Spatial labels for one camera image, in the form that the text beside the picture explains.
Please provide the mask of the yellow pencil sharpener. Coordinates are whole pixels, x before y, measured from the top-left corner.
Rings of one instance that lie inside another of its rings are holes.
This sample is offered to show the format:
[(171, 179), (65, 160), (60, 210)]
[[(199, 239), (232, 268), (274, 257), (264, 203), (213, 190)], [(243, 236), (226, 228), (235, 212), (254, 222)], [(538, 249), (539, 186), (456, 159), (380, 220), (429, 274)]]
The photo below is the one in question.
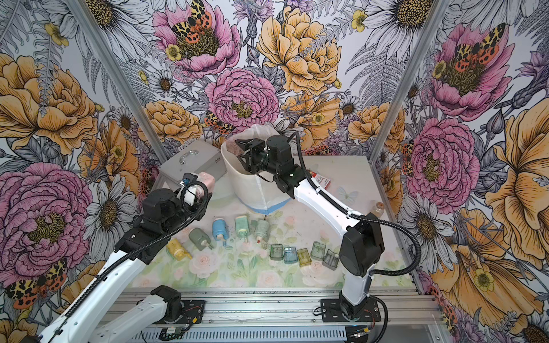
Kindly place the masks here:
[(167, 250), (177, 261), (192, 259), (192, 255), (183, 247), (178, 239), (171, 239), (167, 243)]

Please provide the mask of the pink translucent shavings tray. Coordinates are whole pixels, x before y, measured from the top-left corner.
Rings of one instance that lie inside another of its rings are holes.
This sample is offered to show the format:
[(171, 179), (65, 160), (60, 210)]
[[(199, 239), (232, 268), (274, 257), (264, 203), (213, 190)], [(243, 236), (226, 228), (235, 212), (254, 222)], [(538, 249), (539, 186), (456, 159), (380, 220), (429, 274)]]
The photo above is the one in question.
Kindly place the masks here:
[(225, 144), (226, 149), (230, 154), (233, 154), (236, 157), (244, 154), (244, 150), (236, 143), (236, 141), (227, 140)]

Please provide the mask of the dark green pencil sharpener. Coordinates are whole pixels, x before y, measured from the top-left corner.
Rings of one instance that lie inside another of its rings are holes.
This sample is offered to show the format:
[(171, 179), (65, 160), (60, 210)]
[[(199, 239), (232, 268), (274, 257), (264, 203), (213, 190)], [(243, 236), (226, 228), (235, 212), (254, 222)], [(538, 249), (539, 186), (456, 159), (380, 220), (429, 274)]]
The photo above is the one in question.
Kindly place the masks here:
[(199, 251), (203, 251), (205, 249), (214, 249), (210, 237), (206, 234), (205, 231), (203, 231), (199, 227), (194, 228), (189, 233), (189, 239)]

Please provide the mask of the pink pencil sharpener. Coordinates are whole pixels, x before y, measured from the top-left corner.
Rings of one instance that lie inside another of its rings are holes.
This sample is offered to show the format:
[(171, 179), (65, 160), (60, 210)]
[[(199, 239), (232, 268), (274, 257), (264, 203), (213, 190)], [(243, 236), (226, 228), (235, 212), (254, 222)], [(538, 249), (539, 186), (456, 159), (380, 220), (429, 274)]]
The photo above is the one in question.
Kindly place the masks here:
[(193, 206), (213, 192), (215, 178), (204, 171), (199, 174), (186, 173), (183, 184), (182, 200), (185, 204)]

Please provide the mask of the blue pencil sharpener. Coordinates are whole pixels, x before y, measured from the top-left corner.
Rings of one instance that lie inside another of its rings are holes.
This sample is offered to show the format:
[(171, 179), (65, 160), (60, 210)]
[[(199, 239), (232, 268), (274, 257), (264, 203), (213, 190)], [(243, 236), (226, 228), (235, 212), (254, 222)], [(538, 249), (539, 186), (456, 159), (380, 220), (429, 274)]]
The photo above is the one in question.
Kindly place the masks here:
[(230, 238), (227, 223), (223, 218), (217, 218), (212, 223), (212, 235), (223, 247), (227, 247)]

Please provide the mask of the teal square pencil sharpener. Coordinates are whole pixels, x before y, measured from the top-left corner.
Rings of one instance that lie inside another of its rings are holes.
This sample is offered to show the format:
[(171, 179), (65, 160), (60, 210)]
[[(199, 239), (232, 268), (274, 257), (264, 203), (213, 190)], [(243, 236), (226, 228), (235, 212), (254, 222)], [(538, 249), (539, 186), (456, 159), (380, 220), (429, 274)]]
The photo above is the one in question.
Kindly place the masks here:
[(250, 236), (250, 226), (247, 215), (241, 215), (234, 219), (235, 231), (239, 238), (247, 241)]

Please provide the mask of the translucent green shavings tray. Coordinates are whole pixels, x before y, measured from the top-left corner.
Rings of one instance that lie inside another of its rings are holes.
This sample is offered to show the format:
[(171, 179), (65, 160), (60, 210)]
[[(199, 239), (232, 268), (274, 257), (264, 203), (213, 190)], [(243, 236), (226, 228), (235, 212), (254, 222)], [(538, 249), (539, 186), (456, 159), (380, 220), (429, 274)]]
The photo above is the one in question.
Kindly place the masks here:
[(271, 244), (269, 258), (272, 261), (284, 260), (284, 245), (283, 244)]

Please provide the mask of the translucent blue shavings tray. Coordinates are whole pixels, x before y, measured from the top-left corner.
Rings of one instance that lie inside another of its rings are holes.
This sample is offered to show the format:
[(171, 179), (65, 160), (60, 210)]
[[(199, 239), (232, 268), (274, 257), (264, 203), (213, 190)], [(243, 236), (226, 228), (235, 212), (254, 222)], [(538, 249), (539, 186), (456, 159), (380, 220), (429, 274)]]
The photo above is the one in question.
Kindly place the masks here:
[(295, 264), (298, 263), (299, 258), (297, 255), (297, 249), (295, 247), (284, 247), (283, 249), (283, 259), (285, 264)]

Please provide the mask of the clear teal shavings tray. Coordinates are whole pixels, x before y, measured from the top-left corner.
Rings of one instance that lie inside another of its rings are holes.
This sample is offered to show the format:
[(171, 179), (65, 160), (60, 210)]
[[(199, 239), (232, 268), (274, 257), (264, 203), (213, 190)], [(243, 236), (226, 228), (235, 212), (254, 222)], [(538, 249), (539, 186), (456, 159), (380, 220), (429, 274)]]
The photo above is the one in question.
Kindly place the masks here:
[(311, 258), (313, 260), (323, 261), (325, 257), (325, 253), (326, 253), (326, 245), (321, 242), (314, 241), (313, 246), (311, 248), (311, 252), (310, 252)]

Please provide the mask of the translucent yellow shavings tray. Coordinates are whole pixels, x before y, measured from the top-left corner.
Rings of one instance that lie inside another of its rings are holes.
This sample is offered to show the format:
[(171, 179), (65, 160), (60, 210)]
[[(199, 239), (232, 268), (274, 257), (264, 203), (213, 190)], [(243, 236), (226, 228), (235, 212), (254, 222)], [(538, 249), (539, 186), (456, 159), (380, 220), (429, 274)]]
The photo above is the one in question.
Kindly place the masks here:
[(297, 258), (300, 267), (306, 267), (312, 264), (312, 258), (307, 248), (297, 250)]

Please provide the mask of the grey translucent shavings tray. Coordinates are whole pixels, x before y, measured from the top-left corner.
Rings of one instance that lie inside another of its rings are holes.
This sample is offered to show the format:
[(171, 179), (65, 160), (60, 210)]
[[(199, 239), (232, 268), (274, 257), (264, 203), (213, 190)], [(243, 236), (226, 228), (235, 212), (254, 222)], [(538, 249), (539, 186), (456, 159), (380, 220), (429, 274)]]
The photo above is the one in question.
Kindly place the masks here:
[(338, 268), (339, 261), (340, 257), (338, 253), (333, 250), (327, 250), (324, 255), (322, 265), (329, 270), (335, 271)]

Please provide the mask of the grey-green pencil sharpener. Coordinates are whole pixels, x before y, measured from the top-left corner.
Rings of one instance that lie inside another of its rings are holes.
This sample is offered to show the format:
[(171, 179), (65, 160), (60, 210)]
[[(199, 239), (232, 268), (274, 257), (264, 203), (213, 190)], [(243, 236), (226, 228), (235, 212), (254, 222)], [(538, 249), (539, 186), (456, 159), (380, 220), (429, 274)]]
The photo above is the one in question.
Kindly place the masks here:
[(254, 236), (257, 241), (257, 244), (267, 242), (270, 235), (270, 223), (267, 220), (258, 220)]

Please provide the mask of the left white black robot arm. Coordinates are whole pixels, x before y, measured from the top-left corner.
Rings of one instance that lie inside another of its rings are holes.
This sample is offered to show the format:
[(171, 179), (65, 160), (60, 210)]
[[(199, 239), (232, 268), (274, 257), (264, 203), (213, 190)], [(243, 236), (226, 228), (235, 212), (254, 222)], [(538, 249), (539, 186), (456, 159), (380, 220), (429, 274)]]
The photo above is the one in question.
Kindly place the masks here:
[(116, 320), (98, 326), (127, 285), (150, 265), (172, 236), (204, 216), (211, 197), (209, 187), (197, 180), (184, 184), (180, 193), (152, 191), (143, 201), (142, 213), (115, 244), (99, 274), (56, 320), (23, 342), (126, 342), (150, 324), (185, 318), (180, 292), (159, 286)]

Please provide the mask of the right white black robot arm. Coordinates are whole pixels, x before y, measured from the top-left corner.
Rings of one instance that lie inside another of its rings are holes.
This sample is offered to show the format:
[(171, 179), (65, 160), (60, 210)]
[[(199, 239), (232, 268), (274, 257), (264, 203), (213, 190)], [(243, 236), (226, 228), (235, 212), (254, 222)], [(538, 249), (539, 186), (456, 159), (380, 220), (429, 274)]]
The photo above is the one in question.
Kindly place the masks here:
[[(339, 295), (340, 310), (347, 321), (354, 322), (374, 300), (370, 293), (374, 277), (411, 273), (420, 264), (421, 245), (403, 226), (382, 220), (373, 213), (364, 215), (357, 212), (327, 192), (307, 170), (301, 148), (292, 149), (291, 141), (299, 143), (300, 138), (293, 134), (291, 137), (238, 139), (235, 144), (242, 153), (237, 158), (250, 174), (270, 173), (280, 191), (309, 207), (341, 236), (339, 260), (346, 276)], [(401, 270), (376, 268), (385, 251), (382, 227), (401, 232), (413, 243), (415, 254), (407, 267)]]

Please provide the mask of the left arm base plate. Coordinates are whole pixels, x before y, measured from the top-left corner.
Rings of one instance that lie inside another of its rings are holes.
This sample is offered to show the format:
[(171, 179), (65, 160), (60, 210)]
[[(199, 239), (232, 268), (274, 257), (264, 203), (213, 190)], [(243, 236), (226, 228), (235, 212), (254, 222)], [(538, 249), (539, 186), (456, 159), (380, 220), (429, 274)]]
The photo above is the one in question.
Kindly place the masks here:
[(168, 319), (161, 319), (154, 322), (154, 325), (172, 324), (172, 325), (191, 325), (201, 324), (204, 316), (204, 308), (206, 301), (204, 300), (182, 300), (181, 310), (175, 316)]

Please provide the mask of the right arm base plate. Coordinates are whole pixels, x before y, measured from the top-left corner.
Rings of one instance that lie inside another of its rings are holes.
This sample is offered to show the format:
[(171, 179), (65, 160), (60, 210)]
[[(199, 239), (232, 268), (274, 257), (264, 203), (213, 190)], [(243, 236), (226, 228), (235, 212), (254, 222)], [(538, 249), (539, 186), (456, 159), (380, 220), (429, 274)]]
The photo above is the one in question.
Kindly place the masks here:
[(352, 305), (344, 299), (320, 300), (320, 317), (323, 322), (379, 322), (380, 308), (372, 297), (359, 305)]

